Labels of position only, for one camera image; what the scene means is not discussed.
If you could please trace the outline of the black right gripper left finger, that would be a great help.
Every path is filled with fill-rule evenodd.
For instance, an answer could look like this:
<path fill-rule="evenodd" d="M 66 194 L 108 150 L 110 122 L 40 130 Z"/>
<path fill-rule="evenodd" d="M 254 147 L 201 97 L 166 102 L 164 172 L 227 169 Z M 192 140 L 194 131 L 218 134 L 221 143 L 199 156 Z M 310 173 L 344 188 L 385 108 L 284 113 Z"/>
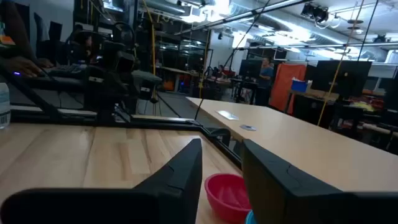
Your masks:
<path fill-rule="evenodd" d="M 10 195 L 3 223 L 195 223 L 202 182 L 200 139 L 131 189 L 36 188 Z"/>

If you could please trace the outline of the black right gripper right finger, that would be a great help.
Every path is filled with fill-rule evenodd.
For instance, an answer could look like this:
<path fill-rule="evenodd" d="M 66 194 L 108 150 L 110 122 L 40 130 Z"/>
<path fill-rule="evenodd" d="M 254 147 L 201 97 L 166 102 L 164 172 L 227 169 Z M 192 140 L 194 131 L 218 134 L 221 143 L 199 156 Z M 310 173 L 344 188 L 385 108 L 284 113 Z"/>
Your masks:
<path fill-rule="evenodd" d="M 344 192 L 250 139 L 242 171 L 257 223 L 397 223 L 397 192 Z"/>

